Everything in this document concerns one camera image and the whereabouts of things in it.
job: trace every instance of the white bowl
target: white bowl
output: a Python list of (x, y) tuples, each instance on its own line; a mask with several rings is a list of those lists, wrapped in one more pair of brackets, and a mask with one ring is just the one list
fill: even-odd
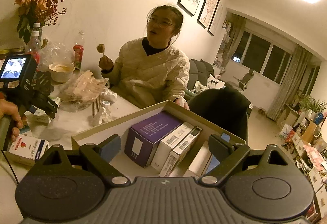
[(49, 65), (50, 73), (51, 73), (51, 78), (59, 83), (65, 83), (67, 82), (74, 70), (75, 67), (71, 64), (51, 64)]

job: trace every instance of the black cable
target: black cable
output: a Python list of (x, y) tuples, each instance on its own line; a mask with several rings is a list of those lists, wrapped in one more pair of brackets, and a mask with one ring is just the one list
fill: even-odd
[(11, 171), (12, 171), (12, 174), (13, 174), (14, 177), (15, 177), (15, 180), (16, 180), (17, 184), (19, 184), (19, 181), (18, 181), (18, 179), (17, 179), (17, 177), (16, 177), (16, 174), (15, 174), (15, 172), (14, 172), (14, 169), (13, 169), (12, 166), (10, 165), (9, 160), (7, 159), (7, 157), (6, 157), (6, 155), (4, 154), (3, 150), (1, 150), (1, 152), (2, 152), (2, 154), (3, 154), (3, 156), (4, 156), (4, 158), (6, 159), (8, 165), (9, 165)]

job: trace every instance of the eyeglasses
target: eyeglasses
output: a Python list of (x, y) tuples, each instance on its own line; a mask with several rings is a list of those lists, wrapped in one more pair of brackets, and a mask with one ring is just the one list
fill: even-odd
[(167, 21), (161, 21), (161, 20), (156, 19), (154, 17), (147, 17), (147, 21), (148, 21), (149, 24), (158, 23), (159, 27), (163, 28), (163, 29), (168, 28), (170, 25), (175, 26), (174, 24), (171, 24), (171, 23), (169, 23)]

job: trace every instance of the metal screw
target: metal screw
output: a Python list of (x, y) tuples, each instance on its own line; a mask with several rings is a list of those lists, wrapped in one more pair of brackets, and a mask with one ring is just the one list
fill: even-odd
[(218, 182), (218, 179), (215, 176), (204, 176), (201, 178), (201, 181), (205, 184), (215, 184)]
[(113, 184), (125, 184), (128, 183), (128, 179), (123, 176), (117, 176), (111, 179)]

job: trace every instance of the curtain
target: curtain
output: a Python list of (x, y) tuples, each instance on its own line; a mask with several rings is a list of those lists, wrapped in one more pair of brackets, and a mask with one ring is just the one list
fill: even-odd
[(312, 54), (298, 45), (286, 71), (279, 91), (267, 112), (267, 117), (276, 121), (283, 109), (284, 103), (292, 99), (300, 86), (301, 78), (311, 59)]
[(222, 54), (223, 62), (221, 63), (221, 66), (224, 68), (227, 66), (229, 60), (232, 58), (233, 54), (238, 48), (238, 45), (240, 44), (245, 28), (245, 20), (246, 18), (233, 14), (233, 29), (231, 32), (231, 38)]

